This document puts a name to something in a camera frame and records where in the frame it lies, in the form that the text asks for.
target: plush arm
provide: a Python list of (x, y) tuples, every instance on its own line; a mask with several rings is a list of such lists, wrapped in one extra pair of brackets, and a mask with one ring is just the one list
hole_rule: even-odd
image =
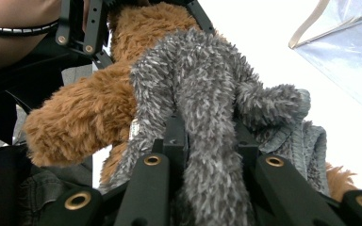
[(79, 163), (120, 141), (120, 132), (129, 126), (136, 108), (129, 65), (115, 63), (63, 87), (30, 113), (24, 131), (35, 165)]
[(309, 93), (293, 85), (263, 88), (261, 83), (242, 82), (238, 91), (240, 116), (253, 130), (301, 122), (310, 108)]

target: white background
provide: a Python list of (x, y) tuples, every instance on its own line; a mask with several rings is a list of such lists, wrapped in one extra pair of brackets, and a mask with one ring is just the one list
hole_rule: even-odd
[[(354, 183), (362, 188), (362, 105), (288, 48), (289, 39), (318, 0), (199, 3), (215, 28), (247, 57), (265, 86), (294, 84), (310, 92), (311, 109), (306, 120), (327, 131), (327, 161), (357, 173)], [(107, 152), (98, 152), (94, 166), (106, 156)], [(99, 171), (94, 169), (94, 186)]]

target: stuffed animal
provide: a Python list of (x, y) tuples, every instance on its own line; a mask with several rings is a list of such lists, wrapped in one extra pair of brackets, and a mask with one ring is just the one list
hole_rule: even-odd
[(26, 118), (24, 131), (36, 166), (82, 162), (112, 145), (101, 182), (107, 181), (126, 147), (136, 102), (129, 84), (130, 67), (158, 39), (198, 25), (180, 6), (124, 6), (109, 15), (113, 65), (61, 88)]
[(325, 131), (304, 121), (309, 93), (292, 85), (263, 88), (238, 49), (194, 28), (148, 49), (133, 65), (138, 134), (128, 142), (104, 192), (131, 178), (137, 160), (163, 138), (165, 121), (178, 111), (189, 135), (189, 160), (175, 225), (254, 225), (254, 211), (236, 153), (235, 109), (255, 133), (262, 153), (288, 159), (319, 192), (328, 195)]

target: fuzzy gray fur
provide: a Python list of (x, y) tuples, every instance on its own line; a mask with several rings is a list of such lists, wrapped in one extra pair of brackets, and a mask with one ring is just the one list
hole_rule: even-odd
[[(305, 92), (292, 85), (264, 89), (235, 46), (195, 29), (159, 41), (133, 66), (131, 81), (140, 131), (129, 141), (110, 182), (101, 185), (102, 192), (129, 180), (137, 159), (151, 151), (156, 138), (163, 138), (165, 121), (177, 110), (190, 138), (189, 164), (179, 193), (184, 201), (180, 206), (190, 206), (190, 214), (186, 211), (178, 223), (255, 224), (240, 156), (234, 150), (234, 108), (258, 139), (273, 127), (281, 129), (272, 137), (290, 137), (307, 114), (301, 105)], [(261, 149), (273, 146), (272, 137), (263, 138)], [(273, 151), (280, 146), (273, 146)]]

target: plush leg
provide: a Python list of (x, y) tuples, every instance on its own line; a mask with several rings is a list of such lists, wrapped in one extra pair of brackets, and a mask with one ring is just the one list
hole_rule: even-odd
[(110, 180), (111, 175), (117, 169), (120, 160), (122, 159), (123, 151), (127, 148), (128, 142), (123, 142), (118, 145), (113, 145), (112, 149), (110, 150), (109, 157), (105, 160), (104, 165), (101, 171), (101, 184), (107, 184)]
[(304, 96), (293, 85), (264, 89), (261, 83), (241, 82), (238, 90), (237, 102), (243, 122), (253, 130), (302, 121), (303, 117), (297, 116)]
[(137, 119), (140, 130), (128, 142), (115, 174), (107, 184), (101, 185), (104, 193), (129, 180), (137, 159), (151, 152), (156, 138), (163, 137), (165, 121), (174, 111), (172, 84), (165, 82), (170, 81), (166, 80), (167, 76), (167, 64), (161, 61), (148, 65), (142, 60), (132, 69), (130, 78), (138, 103)]
[(184, 174), (186, 197), (195, 214), (195, 225), (247, 225), (248, 193), (241, 159), (235, 152), (232, 121), (235, 84), (227, 72), (217, 71), (215, 79), (210, 77), (212, 73), (194, 71), (181, 82), (184, 86), (179, 91), (180, 110), (190, 137)]

